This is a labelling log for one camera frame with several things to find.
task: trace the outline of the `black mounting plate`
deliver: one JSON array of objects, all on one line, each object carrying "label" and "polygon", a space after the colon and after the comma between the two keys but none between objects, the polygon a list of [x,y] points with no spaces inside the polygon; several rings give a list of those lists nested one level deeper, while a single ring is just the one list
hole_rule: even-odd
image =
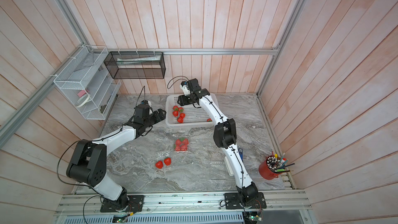
[{"label": "black mounting plate", "polygon": [[[142,211],[142,203],[144,202],[144,197],[143,195],[127,195],[129,197],[129,201],[127,204],[131,205],[131,210],[130,210],[130,206],[127,206],[126,211],[129,212],[141,212]],[[101,206],[101,213],[108,213],[108,212],[116,212],[116,210],[109,204],[106,204],[106,202],[104,202]]]},{"label": "black mounting plate", "polygon": [[[225,199],[226,209],[242,209],[242,205],[239,202],[239,193],[225,193],[224,199]],[[258,208],[258,209],[267,208],[263,193],[258,192],[258,196],[254,200],[254,204],[250,208]]]}]

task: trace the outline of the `robotic arm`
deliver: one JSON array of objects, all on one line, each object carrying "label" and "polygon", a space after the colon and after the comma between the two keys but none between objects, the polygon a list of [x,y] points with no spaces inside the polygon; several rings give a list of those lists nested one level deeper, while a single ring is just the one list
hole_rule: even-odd
[{"label": "robotic arm", "polygon": [[[215,124],[213,138],[217,147],[222,148],[234,171],[239,201],[245,207],[251,206],[258,196],[258,191],[239,156],[234,119],[228,119],[221,112],[213,103],[207,89],[199,86],[197,79],[182,82],[180,87],[184,95],[179,96],[178,104],[184,106],[197,103],[211,117]],[[124,143],[145,136],[154,124],[165,118],[164,110],[152,111],[150,102],[142,101],[135,108],[135,114],[120,129],[92,141],[79,141],[69,162],[67,176],[103,195],[103,203],[111,212],[125,211],[129,203],[127,190],[107,175],[106,157]]]},{"label": "robotic arm", "polygon": [[103,202],[112,210],[124,211],[129,198],[127,190],[115,183],[106,172],[106,157],[124,143],[145,136],[152,126],[166,118],[166,111],[152,111],[150,102],[142,101],[127,123],[114,132],[93,141],[82,140],[76,145],[67,168],[67,176],[103,195]]},{"label": "robotic arm", "polygon": [[199,86],[197,79],[181,82],[180,88],[184,95],[178,97],[177,103],[181,106],[193,103],[199,104],[210,116],[214,123],[213,139],[217,147],[222,148],[235,176],[239,200],[246,207],[253,205],[258,196],[258,190],[239,156],[236,146],[236,125],[234,119],[228,119],[213,103],[207,89]]}]

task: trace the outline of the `metal beam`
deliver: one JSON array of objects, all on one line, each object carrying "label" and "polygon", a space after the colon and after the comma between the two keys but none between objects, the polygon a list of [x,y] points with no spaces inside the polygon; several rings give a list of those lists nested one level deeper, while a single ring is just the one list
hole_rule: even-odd
[{"label": "metal beam", "polygon": [[298,0],[297,4],[295,6],[295,9],[293,11],[293,14],[289,19],[289,23],[286,27],[286,30],[283,33],[281,42],[278,45],[278,47],[279,47],[278,53],[272,58],[271,63],[269,64],[266,75],[264,76],[263,80],[261,81],[260,89],[257,92],[257,95],[261,96],[261,94],[264,92],[264,88],[265,88],[269,78],[271,77],[271,73],[275,67],[275,64],[278,61],[279,57],[281,56],[282,51],[285,49],[286,42],[289,39],[294,27],[297,24],[297,21],[301,15],[301,12],[303,11],[306,1],[307,0]]},{"label": "metal beam", "polygon": [[278,53],[277,48],[121,48],[108,49],[108,51],[163,52],[164,55],[276,55]]},{"label": "metal beam", "polygon": [[[77,47],[70,56],[76,55],[81,48],[81,46]],[[61,72],[71,59],[72,57],[69,57],[69,59],[64,61],[55,74]],[[0,128],[0,149],[12,137],[18,128],[21,127],[44,98],[52,91],[55,87],[55,84],[53,83],[54,79],[55,76],[49,76],[47,80],[43,82],[43,84],[22,104],[22,106],[5,121],[5,124]]]},{"label": "metal beam", "polygon": [[[237,191],[157,192],[133,195],[145,196],[142,212],[137,214],[243,211],[243,209],[227,210],[220,207],[220,201],[224,199],[224,194],[231,192]],[[304,190],[260,190],[259,192],[264,194],[264,201],[267,204],[267,208],[263,209],[265,211],[311,209]],[[55,216],[82,215],[83,204],[94,195],[64,195],[55,211]],[[100,198],[94,197],[87,202],[84,213],[85,215],[112,214],[101,213],[100,208]]]},{"label": "metal beam", "polygon": [[61,12],[64,14],[66,17],[67,21],[69,22],[70,26],[72,27],[73,31],[77,35],[77,38],[79,39],[80,42],[83,44],[88,45],[89,42],[84,35],[84,32],[82,31],[82,28],[78,24],[76,18],[74,17],[71,9],[69,8],[68,4],[66,3],[65,0],[55,0],[57,5],[60,7]]}]

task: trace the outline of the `wooden wall panel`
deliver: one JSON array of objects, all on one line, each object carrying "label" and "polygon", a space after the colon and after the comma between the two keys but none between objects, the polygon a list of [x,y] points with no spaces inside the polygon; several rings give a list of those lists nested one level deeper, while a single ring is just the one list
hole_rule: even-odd
[{"label": "wooden wall panel", "polygon": [[[99,1],[106,10],[105,20],[117,19],[113,8],[105,8],[113,7],[111,0]],[[111,23],[115,31],[117,24],[119,21]],[[126,38],[117,41],[124,45]],[[77,45],[80,41],[55,0],[0,0],[0,125]],[[99,121],[85,120],[53,89],[0,151],[2,221],[50,223],[62,195],[73,188],[57,179],[59,157],[73,142],[96,138],[100,127]],[[73,149],[65,153],[59,166],[60,178],[69,183],[75,183],[65,174]]]},{"label": "wooden wall panel", "polygon": [[319,223],[396,222],[397,26],[398,0],[308,0],[261,96]]},{"label": "wooden wall panel", "polygon": [[[92,45],[112,48],[275,47],[297,0],[67,0]],[[166,56],[165,79],[123,80],[121,93],[179,92],[174,76],[210,92],[256,92],[267,56]]]}]

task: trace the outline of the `wire mesh organizer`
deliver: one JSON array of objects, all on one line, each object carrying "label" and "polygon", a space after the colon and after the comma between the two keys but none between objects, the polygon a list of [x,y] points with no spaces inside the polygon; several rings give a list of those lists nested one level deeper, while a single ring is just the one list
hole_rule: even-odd
[{"label": "wire mesh organizer", "polygon": [[109,52],[104,63],[114,79],[163,79],[166,72],[163,52]]},{"label": "wire mesh organizer", "polygon": [[[166,125],[170,127],[213,127],[214,124],[213,122],[207,122],[207,119],[210,118],[209,114],[203,109],[203,108],[195,108],[192,104],[183,106],[184,108],[184,122],[179,123],[177,122],[177,117],[174,117],[173,115],[173,106],[178,106],[180,105],[177,103],[178,96],[181,94],[174,94],[174,95],[169,95],[166,99]],[[212,97],[214,103],[218,107],[218,102],[217,98],[214,95],[214,93],[210,93],[210,96]]]},{"label": "wire mesh organizer", "polygon": [[94,53],[84,46],[54,80],[85,119],[104,120],[121,85],[100,66],[107,49]]}]

